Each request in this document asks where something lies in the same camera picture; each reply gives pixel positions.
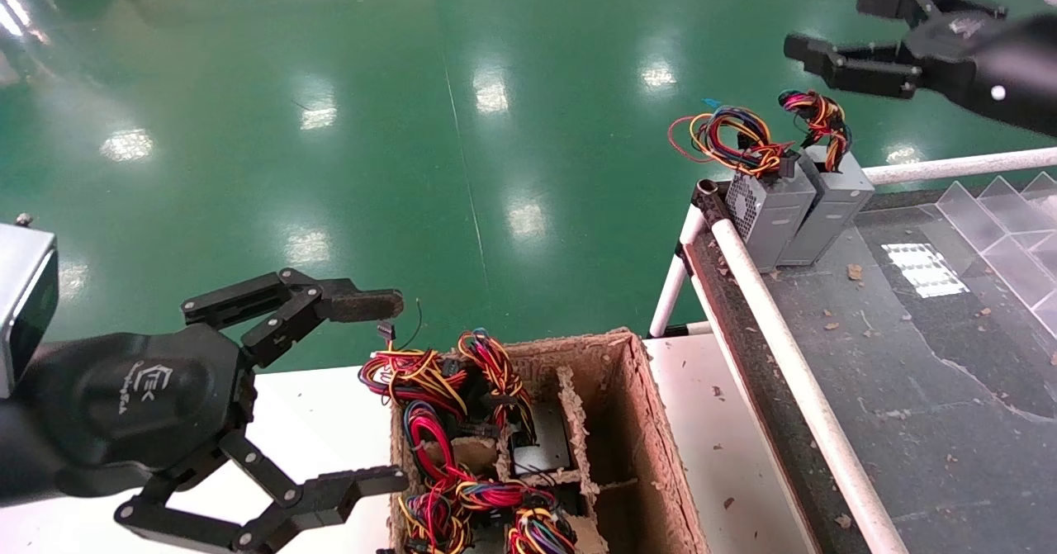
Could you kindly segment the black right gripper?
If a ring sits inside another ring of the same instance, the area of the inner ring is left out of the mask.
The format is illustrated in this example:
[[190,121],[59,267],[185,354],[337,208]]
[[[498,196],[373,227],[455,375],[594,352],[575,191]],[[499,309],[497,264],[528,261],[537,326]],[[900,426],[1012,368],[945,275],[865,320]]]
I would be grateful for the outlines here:
[[789,34],[785,57],[832,90],[909,99],[920,84],[979,116],[1028,124],[1028,111],[1012,95],[1022,88],[1017,51],[1028,37],[1031,17],[1009,21],[1004,6],[983,0],[857,0],[857,11],[912,30],[903,47],[838,45]]

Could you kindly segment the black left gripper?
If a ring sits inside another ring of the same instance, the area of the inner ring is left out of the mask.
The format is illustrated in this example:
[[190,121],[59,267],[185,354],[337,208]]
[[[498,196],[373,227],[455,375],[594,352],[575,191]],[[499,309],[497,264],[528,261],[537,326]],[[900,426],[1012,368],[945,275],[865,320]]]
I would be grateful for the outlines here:
[[[252,368],[267,368],[322,322],[392,320],[404,306],[395,288],[281,269],[182,304],[185,324],[212,329],[43,344],[17,384],[17,497],[99,498],[146,484],[116,523],[204,553],[278,553],[305,531],[341,525],[360,500],[408,490],[408,476],[382,465],[295,483],[243,433]],[[216,332],[249,320],[241,347]],[[256,518],[237,524],[168,506],[226,461],[268,495]]]

